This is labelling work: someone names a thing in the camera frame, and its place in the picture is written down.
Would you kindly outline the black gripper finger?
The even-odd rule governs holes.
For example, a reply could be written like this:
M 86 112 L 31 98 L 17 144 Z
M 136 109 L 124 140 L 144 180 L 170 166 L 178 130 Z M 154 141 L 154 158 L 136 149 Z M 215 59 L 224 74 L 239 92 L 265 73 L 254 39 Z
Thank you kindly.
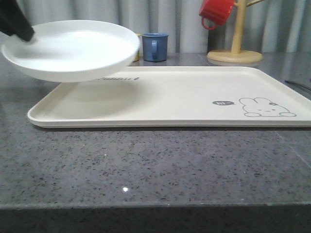
M 26 42 L 31 41 L 35 34 L 16 0 L 0 1 L 0 31 L 8 36 L 16 35 Z

